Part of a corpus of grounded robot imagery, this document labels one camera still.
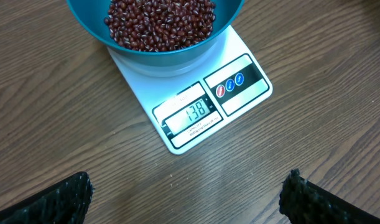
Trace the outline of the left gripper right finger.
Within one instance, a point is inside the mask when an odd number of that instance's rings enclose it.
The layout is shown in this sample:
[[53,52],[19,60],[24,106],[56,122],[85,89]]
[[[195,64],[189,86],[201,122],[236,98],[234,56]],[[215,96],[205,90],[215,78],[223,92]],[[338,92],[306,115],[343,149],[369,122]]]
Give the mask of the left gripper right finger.
[[380,218],[302,178],[298,169],[282,183],[279,212],[291,224],[380,224]]

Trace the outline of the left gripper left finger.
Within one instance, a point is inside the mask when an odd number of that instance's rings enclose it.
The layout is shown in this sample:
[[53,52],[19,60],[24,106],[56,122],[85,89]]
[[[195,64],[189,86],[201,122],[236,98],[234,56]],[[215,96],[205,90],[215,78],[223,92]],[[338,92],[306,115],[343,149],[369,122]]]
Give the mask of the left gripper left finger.
[[82,224],[94,188],[86,172],[77,172],[0,211],[0,224]]

